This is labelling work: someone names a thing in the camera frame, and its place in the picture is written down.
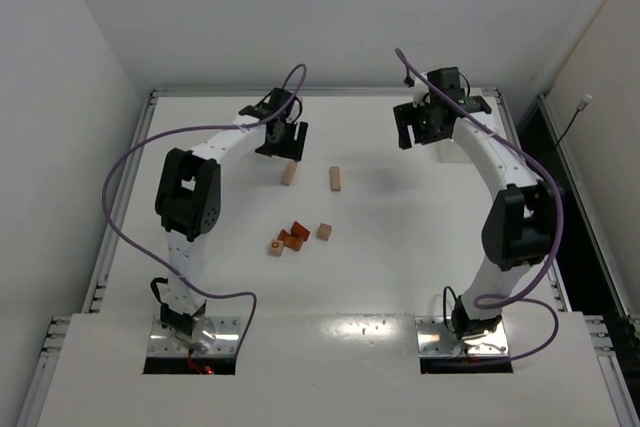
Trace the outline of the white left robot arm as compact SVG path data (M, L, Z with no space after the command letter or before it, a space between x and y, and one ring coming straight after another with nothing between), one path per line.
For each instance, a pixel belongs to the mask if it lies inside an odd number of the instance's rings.
M166 154L155 200L171 266L160 320L181 340L199 341L206 323L207 298L193 287L206 264L208 235L222 211L222 174L251 153L300 161L308 129L299 120L302 112L299 96L274 88L241 109L229 129Z

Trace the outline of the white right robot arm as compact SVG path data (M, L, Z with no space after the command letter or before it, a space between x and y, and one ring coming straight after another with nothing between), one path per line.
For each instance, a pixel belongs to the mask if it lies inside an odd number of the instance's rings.
M564 227L563 193L539 164L527 165L524 152L497 129L491 105L461 85L457 68L420 74L407 69L404 84L411 101L393 109L398 144L451 141L470 159L492 199L481 230L484 258L471 285L457 297L449 327L459 339L496 329L503 309L524 301L539 283L514 289L527 270L547 271Z

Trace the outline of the white perforated box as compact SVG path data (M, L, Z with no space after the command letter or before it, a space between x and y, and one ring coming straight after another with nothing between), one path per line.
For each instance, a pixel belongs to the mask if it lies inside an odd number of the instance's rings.
M466 152L452 139L445 139L437 143L438 158L444 164L471 164Z

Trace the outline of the long light wood block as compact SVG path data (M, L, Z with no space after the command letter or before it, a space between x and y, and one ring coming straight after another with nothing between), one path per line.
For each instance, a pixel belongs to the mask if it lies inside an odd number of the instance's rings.
M339 166L329 168L330 189L332 192L340 192L342 189L341 171Z
M291 161L286 165L281 176L281 184L283 186L290 186L292 184L297 172L297 168L298 168L297 162Z

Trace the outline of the light wood cube letter H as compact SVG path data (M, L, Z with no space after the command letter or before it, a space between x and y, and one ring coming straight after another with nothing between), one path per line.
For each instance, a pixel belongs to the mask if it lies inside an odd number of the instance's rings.
M326 223L321 223L317 229L316 235L319 239L328 241L332 234L332 226Z

